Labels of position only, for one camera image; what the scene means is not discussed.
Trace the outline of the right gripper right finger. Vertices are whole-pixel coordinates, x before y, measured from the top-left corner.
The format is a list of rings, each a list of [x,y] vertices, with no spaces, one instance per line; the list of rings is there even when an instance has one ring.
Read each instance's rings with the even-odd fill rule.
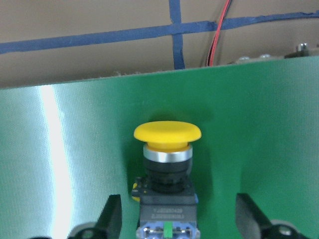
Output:
[[[235,223],[243,239],[265,239],[271,221],[247,193],[237,193]]]

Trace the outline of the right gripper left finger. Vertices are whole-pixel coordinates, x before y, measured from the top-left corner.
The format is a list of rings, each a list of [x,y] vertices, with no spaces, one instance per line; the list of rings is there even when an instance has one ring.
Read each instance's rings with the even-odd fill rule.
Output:
[[[98,239],[119,239],[122,229],[122,201],[120,194],[110,195],[94,226]]]

